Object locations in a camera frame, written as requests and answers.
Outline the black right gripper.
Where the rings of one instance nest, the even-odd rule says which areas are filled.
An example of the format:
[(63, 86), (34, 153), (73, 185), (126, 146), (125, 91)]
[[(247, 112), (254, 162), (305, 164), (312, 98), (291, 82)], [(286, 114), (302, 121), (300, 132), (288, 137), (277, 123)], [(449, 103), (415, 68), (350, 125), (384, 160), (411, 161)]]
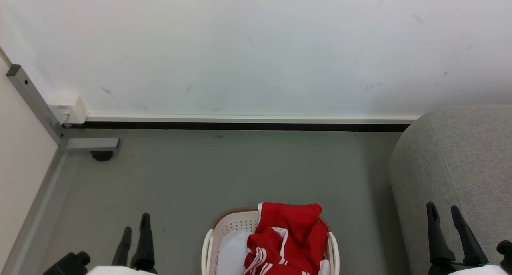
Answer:
[(444, 238), (440, 226), (440, 215), (435, 204), (428, 202), (426, 209), (431, 263), (428, 275), (490, 275), (491, 267), (487, 265), (488, 257), (464, 220), (460, 209), (453, 205), (450, 212), (462, 244), (464, 259), (461, 263), (454, 262), (456, 258)]

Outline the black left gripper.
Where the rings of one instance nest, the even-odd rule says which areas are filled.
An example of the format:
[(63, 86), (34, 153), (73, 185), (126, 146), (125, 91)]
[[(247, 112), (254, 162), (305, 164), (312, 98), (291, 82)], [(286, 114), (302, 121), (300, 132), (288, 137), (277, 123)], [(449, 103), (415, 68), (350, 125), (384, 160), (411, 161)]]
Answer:
[[(150, 214), (144, 213), (139, 226), (140, 236), (131, 260), (131, 269), (144, 274), (158, 274), (155, 270), (155, 252), (152, 241)], [(123, 235), (114, 254), (112, 266), (128, 266), (128, 252), (132, 241), (132, 228), (124, 228)]]

